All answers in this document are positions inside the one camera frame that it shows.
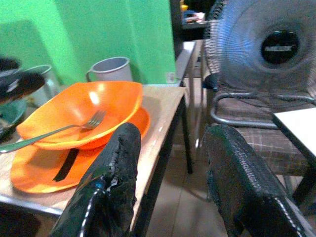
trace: metal fork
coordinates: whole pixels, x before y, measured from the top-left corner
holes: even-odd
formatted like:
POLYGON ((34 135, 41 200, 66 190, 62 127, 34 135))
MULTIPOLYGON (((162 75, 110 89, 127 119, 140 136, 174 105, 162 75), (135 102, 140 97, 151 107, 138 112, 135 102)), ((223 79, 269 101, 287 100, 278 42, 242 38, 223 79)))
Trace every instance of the metal fork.
POLYGON ((34 137, 34 138, 31 138, 31 139, 28 139, 28 140, 24 140, 24 141, 21 141, 21 142, 16 142, 16 143, 0 146, 0 153, 13 152, 13 151, 18 150, 18 149, 20 149, 22 147, 26 147, 26 146, 28 146, 30 144, 33 144, 33 143, 37 142, 38 140, 41 140, 41 139, 43 139, 45 137, 48 137, 48 136, 53 135, 55 133, 61 132, 61 131, 66 130, 66 129, 71 128, 71 127, 81 127, 83 129, 92 130, 92 129, 96 128, 102 122, 102 120, 104 118, 104 115, 105 115, 105 111, 97 111, 92 116, 92 118, 89 119, 89 121, 86 122, 84 125, 75 125, 75 124, 73 124, 73 125, 69 125, 69 126, 66 126, 66 127, 59 128, 58 130, 46 133, 46 134, 38 136, 38 137, 34 137))

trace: orange plate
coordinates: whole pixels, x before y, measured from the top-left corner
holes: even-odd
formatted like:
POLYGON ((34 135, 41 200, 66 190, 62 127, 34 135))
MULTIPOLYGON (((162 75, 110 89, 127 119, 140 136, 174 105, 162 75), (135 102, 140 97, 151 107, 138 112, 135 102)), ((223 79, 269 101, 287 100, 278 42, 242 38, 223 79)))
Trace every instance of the orange plate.
MULTIPOLYGON (((150 126, 148 112, 140 108, 129 120, 142 134, 146 135, 150 126)), ((17 151, 11 169, 11 181, 15 188, 27 193, 51 193, 77 185, 104 146, 86 151, 79 151, 74 165, 67 177, 59 182, 53 181, 63 165, 69 150, 48 151, 34 145, 17 151)))
POLYGON ((30 139, 70 124, 84 124, 97 110, 105 110, 103 121, 93 130, 70 128, 36 142, 46 150, 80 147, 128 121, 140 108, 142 93, 142 85, 130 81, 76 83, 39 107, 17 126, 17 131, 23 139, 30 139))

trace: plaid chair cushion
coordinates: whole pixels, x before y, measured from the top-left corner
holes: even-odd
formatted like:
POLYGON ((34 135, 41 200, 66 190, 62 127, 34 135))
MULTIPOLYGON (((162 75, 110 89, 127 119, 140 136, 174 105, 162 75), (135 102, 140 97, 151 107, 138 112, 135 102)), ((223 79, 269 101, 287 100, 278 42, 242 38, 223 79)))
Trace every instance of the plaid chair cushion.
MULTIPOLYGON (((304 105, 295 109, 309 108, 304 105)), ((217 114, 226 119, 271 121, 267 108, 258 108, 234 98, 219 101, 217 114)), ((260 155, 275 174, 303 176, 309 167, 307 160, 279 130, 236 127, 237 131, 260 155)))

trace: wooden table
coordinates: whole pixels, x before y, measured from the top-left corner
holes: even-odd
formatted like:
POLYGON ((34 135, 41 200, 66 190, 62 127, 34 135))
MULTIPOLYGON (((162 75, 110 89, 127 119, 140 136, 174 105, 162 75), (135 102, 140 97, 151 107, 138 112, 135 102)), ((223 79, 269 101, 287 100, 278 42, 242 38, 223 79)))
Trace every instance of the wooden table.
POLYGON ((293 198, 304 214, 316 207, 316 108, 275 113, 273 122, 306 157, 310 169, 295 190, 293 198))
MULTIPOLYGON (((188 172, 192 172, 190 144, 183 87, 144 87, 143 107, 151 115, 150 129, 142 141, 136 182, 137 202, 131 228, 145 236, 165 167, 170 156, 175 127, 182 117, 188 172)), ((28 212, 59 216, 75 188, 51 194, 27 194, 16 190, 10 181, 15 152, 0 155, 0 204, 28 212)))

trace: table leg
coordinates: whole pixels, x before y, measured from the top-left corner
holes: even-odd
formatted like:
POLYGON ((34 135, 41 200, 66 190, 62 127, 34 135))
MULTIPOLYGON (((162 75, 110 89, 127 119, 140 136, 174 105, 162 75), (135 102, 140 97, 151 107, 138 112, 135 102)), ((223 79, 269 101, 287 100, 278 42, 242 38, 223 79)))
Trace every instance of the table leg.
MULTIPOLYGON (((141 208, 141 212, 140 215, 136 221, 136 225, 135 225, 135 229, 134 229, 134 235, 136 237, 144 237, 146 236, 146 232, 149 226, 149 222, 154 210, 154 206, 157 200, 157 196, 159 193, 159 189, 162 183, 162 179, 164 176, 164 172, 166 170, 166 166, 170 157, 170 153, 171 153, 171 149, 172 149, 172 144, 173 144, 173 137, 174 137, 174 133, 176 130, 176 127, 179 123, 179 120, 182 116, 182 119, 184 116, 186 116, 186 112, 185 112, 185 108, 186 108, 186 103, 185 103, 185 99, 184 96, 182 97, 180 104, 178 106, 178 109, 172 119, 170 128, 168 130, 166 139, 162 145, 162 148, 159 152, 159 160, 158 163, 156 165, 150 186, 148 188, 148 191, 146 194, 144 194, 141 203, 140 203, 140 208, 141 208)), ((185 135, 185 140, 186 141, 186 155, 187 155, 187 162, 188 162, 188 172, 192 173, 192 165, 191 165, 191 156, 190 156, 190 144, 188 142, 189 137, 188 137, 188 129, 187 129, 187 125, 186 125, 186 118, 184 121, 184 133, 186 133, 185 135)))
POLYGON ((296 204, 304 215, 314 211, 310 207, 314 204, 316 197, 316 170, 310 168, 304 175, 303 180, 293 194, 296 204))

